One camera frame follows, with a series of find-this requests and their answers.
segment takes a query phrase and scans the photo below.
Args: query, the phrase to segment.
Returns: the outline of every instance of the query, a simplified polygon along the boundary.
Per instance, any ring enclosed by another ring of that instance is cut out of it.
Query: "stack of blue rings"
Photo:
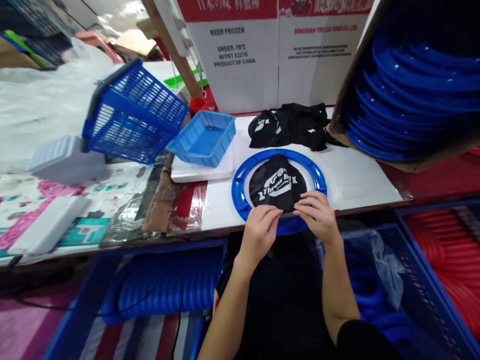
[[[355,248],[346,247],[345,257],[361,319],[379,328],[393,346],[406,355],[414,343],[414,323],[387,302],[387,292],[377,270]]]
[[[462,31],[452,2],[392,3],[363,55],[342,113],[357,148],[378,159],[406,162],[479,129],[480,22]]]
[[[223,256],[222,246],[136,256],[115,275],[101,306],[103,321],[212,309]]]

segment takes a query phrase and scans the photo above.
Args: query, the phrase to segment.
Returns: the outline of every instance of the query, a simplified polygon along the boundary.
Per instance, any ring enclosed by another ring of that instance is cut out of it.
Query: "white plastic bag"
[[[392,249],[384,243],[380,234],[371,228],[342,232],[341,236],[345,246],[348,244],[357,248],[361,253],[360,256],[375,265],[376,272],[388,294],[388,302],[398,310],[404,294],[404,281],[400,274],[404,274],[406,269]],[[315,239],[315,245],[323,269],[325,249],[319,239]]]
[[[56,71],[0,69],[0,174],[24,172],[45,142],[82,135],[92,94],[115,68],[100,49],[71,42],[77,59]]]

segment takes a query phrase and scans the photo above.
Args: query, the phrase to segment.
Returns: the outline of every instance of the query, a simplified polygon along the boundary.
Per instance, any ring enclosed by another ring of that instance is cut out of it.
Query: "red cup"
[[[207,104],[207,100],[205,100],[202,97],[193,98],[190,101],[189,107],[190,107],[190,111],[193,114],[198,113],[200,110],[210,111],[209,105]]]

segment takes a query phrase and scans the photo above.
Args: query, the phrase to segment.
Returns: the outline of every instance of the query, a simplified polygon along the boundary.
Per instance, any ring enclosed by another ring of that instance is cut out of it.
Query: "white table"
[[[333,108],[327,109],[329,117],[332,112]],[[253,118],[246,116],[235,120],[236,135],[230,145],[234,149],[235,169],[250,156],[266,150],[249,148],[251,139],[248,126]],[[401,195],[375,160],[348,147],[327,146],[324,151],[311,151],[306,146],[296,144],[281,149],[299,152],[317,164],[325,177],[328,201],[333,209],[342,211],[402,201]],[[209,181],[201,231],[244,224],[232,202],[232,179]]]

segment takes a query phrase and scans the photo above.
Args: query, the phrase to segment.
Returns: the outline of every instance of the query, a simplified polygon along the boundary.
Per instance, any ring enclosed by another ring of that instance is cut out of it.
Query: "wooden frame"
[[[200,89],[197,80],[195,79],[194,73],[190,68],[190,64],[185,57],[181,57],[177,48],[175,47],[172,37],[169,34],[167,27],[165,26],[162,17],[160,16],[159,10],[155,5],[154,0],[142,0],[143,5],[145,6],[146,12],[150,17],[153,26],[160,35],[163,44],[170,55],[171,60],[175,64],[180,76],[185,83],[185,86],[190,93],[192,99],[194,98],[203,98],[202,90]]]

